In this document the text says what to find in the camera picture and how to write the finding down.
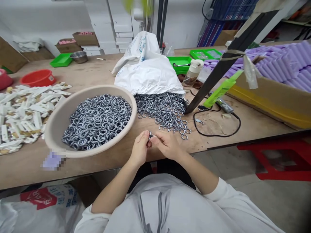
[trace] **white sleeve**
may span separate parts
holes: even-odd
[[[216,203],[245,232],[284,233],[251,202],[247,195],[236,191],[221,178],[216,189],[203,196]]]
[[[85,209],[82,213],[82,219],[75,227],[75,233],[103,233],[111,214],[93,214],[91,212],[92,205]]]

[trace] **person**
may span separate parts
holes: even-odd
[[[158,131],[148,139],[147,130],[136,138],[129,160],[83,212],[75,233],[283,232],[248,196],[189,155],[172,133]],[[145,162],[151,146],[170,159],[167,170],[175,175],[150,174],[135,182],[150,166]]]

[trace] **hand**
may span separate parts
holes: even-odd
[[[154,136],[150,138],[150,141],[153,145],[156,145],[168,159],[176,160],[183,153],[183,149],[172,133],[157,131]]]
[[[141,166],[146,162],[147,149],[151,148],[152,143],[148,141],[149,131],[144,130],[135,139],[132,154],[129,161],[133,162],[135,165]]]

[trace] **white sack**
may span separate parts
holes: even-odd
[[[85,207],[71,185],[56,185],[0,200],[0,233],[73,233]]]
[[[114,84],[135,94],[185,94],[168,58],[160,54],[156,35],[142,31],[112,70]]]
[[[44,45],[41,38],[24,39],[13,36],[13,41],[18,44],[21,52],[36,52],[39,51],[39,47]]]

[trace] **red plastic stool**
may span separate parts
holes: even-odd
[[[307,142],[297,140],[279,140],[258,144],[237,146],[239,150],[250,150],[254,153],[268,173],[256,173],[261,180],[292,180],[311,181],[311,145]],[[293,160],[295,166],[285,166],[284,171],[276,170],[263,150],[285,150],[285,153]]]

